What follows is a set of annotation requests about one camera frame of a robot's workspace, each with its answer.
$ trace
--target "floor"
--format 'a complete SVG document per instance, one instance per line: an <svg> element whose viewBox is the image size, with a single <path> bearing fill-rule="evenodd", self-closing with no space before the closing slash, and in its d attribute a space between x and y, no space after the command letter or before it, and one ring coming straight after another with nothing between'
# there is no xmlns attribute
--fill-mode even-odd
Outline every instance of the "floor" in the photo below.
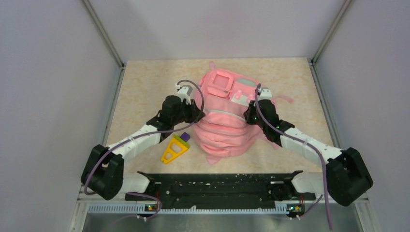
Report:
<svg viewBox="0 0 410 232"><path fill-rule="evenodd" d="M332 145L322 106L306 58L241 58L128 61L114 112L108 142L115 143L139 130L160 109L165 97L176 94L175 83L190 79L198 83L209 71L209 61L217 68L256 79L273 95L286 95L293 103L277 100L281 119L323 143ZM284 148L272 149L258 140L243 155L225 158L210 165L205 152L189 140L190 149L169 164L161 162L171 137L139 154L125 167L127 172L147 173L288 173L321 169Z"/></svg>

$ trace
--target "pink fabric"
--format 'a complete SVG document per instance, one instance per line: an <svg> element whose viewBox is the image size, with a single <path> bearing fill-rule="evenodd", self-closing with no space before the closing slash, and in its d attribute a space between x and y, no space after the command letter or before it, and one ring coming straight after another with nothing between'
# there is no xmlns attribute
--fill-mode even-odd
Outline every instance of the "pink fabric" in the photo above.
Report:
<svg viewBox="0 0 410 232"><path fill-rule="evenodd" d="M255 100L254 91L259 82L215 69L213 62L209 65L211 71L199 83L205 98L206 116L192 126L192 137L207 153L208 163L214 164L221 158L243 154L256 139L267 139L257 125L248 125L243 116L247 104ZM279 95L272 99L274 104L276 98L293 102L292 98ZM195 92L194 99L200 107L202 99L198 92ZM269 143L274 149L279 148L277 144Z"/></svg>

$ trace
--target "yellow plastic tool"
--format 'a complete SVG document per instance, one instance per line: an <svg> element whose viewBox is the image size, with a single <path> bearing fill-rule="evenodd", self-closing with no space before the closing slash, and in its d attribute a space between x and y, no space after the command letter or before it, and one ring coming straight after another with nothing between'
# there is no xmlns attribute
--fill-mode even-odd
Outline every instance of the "yellow plastic tool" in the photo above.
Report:
<svg viewBox="0 0 410 232"><path fill-rule="evenodd" d="M173 138L169 142L164 154L161 157L161 161L165 164L175 160L182 153L189 149L190 145L182 140L178 135L174 134Z"/></svg>

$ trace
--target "cable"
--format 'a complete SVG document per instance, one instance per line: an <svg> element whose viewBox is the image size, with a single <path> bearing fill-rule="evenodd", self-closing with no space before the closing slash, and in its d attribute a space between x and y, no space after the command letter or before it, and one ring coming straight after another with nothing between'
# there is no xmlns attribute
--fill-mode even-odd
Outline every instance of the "cable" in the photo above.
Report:
<svg viewBox="0 0 410 232"><path fill-rule="evenodd" d="M155 211L155 213L154 213L153 215L151 215L151 216L149 216L149 217L147 217L147 218L146 218L146 217L141 217L141 218L144 218L144 220L146 220L146 221L148 221L148 220L152 219L153 217L155 217L155 216L158 214L158 212L161 210L161 208L162 208L162 202L161 202L158 198L156 198L156 197L152 197L152 196L149 196L149 195L146 195L146 194L142 194L142 193L137 193L137 192L127 192L127 194L133 195L133 196L137 196L137 197L150 198L150 199L152 199L152 200L155 200L155 201L158 203L158 209ZM126 219L126 218L131 218L131 217L133 217L133 218L140 218L139 215L134 215L134 214L133 214L133 215L125 215L125 216L120 217L120 218L118 218L117 220L111 222L110 224L108 224L108 226L106 226L106 227L102 230L102 232L106 231L108 228L110 228L110 227L112 227L113 225L117 224L119 221L121 221L121 220L123 220L123 219Z"/></svg>
<svg viewBox="0 0 410 232"><path fill-rule="evenodd" d="M261 84L258 84L258 86L257 86L256 89L255 89L255 104L256 104L256 108L257 108L258 113L259 113L259 115L261 116L262 120L263 120L270 128L272 128L275 132L277 132L277 133L279 133L279 134L281 134L281 135L283 135L283 136L286 136L286 137L288 137L288 138L291 138L291 139L293 139L293 140L296 140L296 141L301 142L301 143L304 144L304 143L305 143L304 140L299 139L299 138L296 138L296 137L293 137L293 136L291 136L291 135L288 135L288 134L285 134L285 133L281 132L280 130L276 129L276 127L272 126L272 125L268 122L268 120L266 120L266 118L265 118L265 117L263 116L263 114L262 114L261 108L259 107L259 103L258 103L258 90L259 90L260 88L261 88ZM312 148L312 149L319 155L319 158L320 158L320 160L321 160L321 164L322 164L322 174L323 174L324 204L325 204L325 207L326 207L327 223L329 224L329 229L332 230L332 229L333 229L333 224L332 224L332 216L331 216L331 214L330 214L330 207L329 207L329 193L327 192L326 164L325 164L325 161L324 161L324 158L323 158L321 152L320 152L315 146L313 146L313 145L310 144L310 143L306 143L306 145L307 145L308 147Z"/></svg>
<svg viewBox="0 0 410 232"><path fill-rule="evenodd" d="M323 198L323 195L321 195L321 196L315 201L315 203L314 203L313 205L311 205L311 206L309 207L309 209L306 210L306 212L305 212L303 215L299 216L298 219L300 220L300 219L304 218L306 215L308 215L308 214L310 213L310 211L312 211L312 209L314 209L314 208L318 205L318 203L321 201L322 198ZM277 216L271 216L271 218L276 218L276 219L281 219L281 220L292 220L292 217L277 217Z"/></svg>
<svg viewBox="0 0 410 232"><path fill-rule="evenodd" d="M199 86L196 85L193 81L190 81L190 80L180 80L180 81L178 81L177 85L179 85L181 82L189 82L189 83L191 83L193 86L195 86L195 88L199 91L199 94L201 95L202 104L201 104L201 110L200 110L200 112L199 112L199 114L198 114L198 117L197 117L196 120L195 120L195 121L197 121L197 120L201 117L202 112L204 111L204 106L205 106L205 98L204 98L204 95L203 95L201 89L199 88ZM160 131L147 132L147 133L143 133L143 134L136 135L136 136L134 136L132 139L138 139L138 138L141 138L141 137L143 137L143 136L147 136L147 135L151 135L151 134L173 133L173 132L177 132L177 131L183 131L183 130L185 130L186 128L192 126L192 125L195 123L195 121L192 122L192 123L190 123L189 125L187 125L187 126L185 126L185 127L179 128L179 129L167 130L167 131L166 131L166 130L164 130L164 131L163 131L163 130L160 130ZM98 160L98 162L95 164L94 168L93 168L93 169L91 170L91 172L89 173L88 178L87 178L87 180L86 180L86 183L84 184L84 193L85 193L86 195L95 194L95 192L88 192L88 185L89 185L90 180L91 180L92 176L94 175L95 171L96 171L97 168L101 165L101 163L102 163L102 161L105 159L105 157L107 157L108 154L110 154L113 150L115 150L115 149L119 148L120 146L122 146L122 145L128 143L129 141L130 141L130 139L127 139L127 140L125 140L125 141L123 141L123 142L121 142L121 143L115 145L114 147L110 148L103 156L101 156L101 158L100 158L100 159Z"/></svg>

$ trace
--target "metal frame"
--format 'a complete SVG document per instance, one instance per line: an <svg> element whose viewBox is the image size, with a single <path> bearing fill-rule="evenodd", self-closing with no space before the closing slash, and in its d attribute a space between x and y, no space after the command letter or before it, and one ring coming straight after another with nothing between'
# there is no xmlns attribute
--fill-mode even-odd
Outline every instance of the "metal frame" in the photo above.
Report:
<svg viewBox="0 0 410 232"><path fill-rule="evenodd" d="M102 144L105 144L107 142L108 138L108 133L109 129L111 127L111 122L112 118L114 116L114 111L115 107L117 104L118 100L118 95L119 95L119 90L121 88L122 80L124 77L124 72L125 72L125 63L121 60L118 52L116 51L112 41L110 40L108 34L106 33L101 21L99 20L97 14L95 13L92 5L90 4L89 0L81 0L83 3L84 8L86 9L87 13L90 16L90 19L94 23L96 30L101 36L101 39L103 40L104 44L106 45L108 51L110 52L111 56L114 58L116 61L117 65L121 68L121 72L118 77L118 82L116 86L116 90L113 96L113 100L111 102L111 109L110 113L108 115L108 119L106 122L106 127L104 128L104 131L102 133ZM353 4L354 0L345 0L342 8L340 9L339 13L335 17L335 20L333 21L329 31L327 32L326 36L324 37L322 43L320 44L316 54L314 57L309 60L309 66L310 70L312 73L312 77L319 95L319 99L322 104L323 112L325 115L325 119L330 131L330 135L332 138L332 141L335 146L342 147L341 141L340 141L340 136L337 131L337 126L335 124L335 121L333 119L331 107L329 105L329 102L326 97L326 93L323 89L322 82L319 76L319 73L316 69L316 64L319 61L320 57L322 56L324 50L326 49L327 45L329 44L330 40L332 39L334 33L337 31L342 19L346 15L346 12L350 9L351 5ZM84 187L81 187L77 203L74 209L71 225L70 225L70 232L80 232L83 230L84 225L86 224L86 217L87 217L87 212L90 208L90 206L94 204L102 204L102 203L107 203L107 204L115 204L115 203L125 203L123 198L114 198L110 201L105 201L99 196L96 195L91 195L87 196L83 192ZM297 203L297 201L283 201L281 203ZM360 220L360 223L362 225L363 231L364 232L379 232L380 227L377 222L377 219L373 213L373 210L371 209L371 206L369 204L367 195L364 194L361 196L357 201L354 203L356 210L357 210L357 216Z"/></svg>

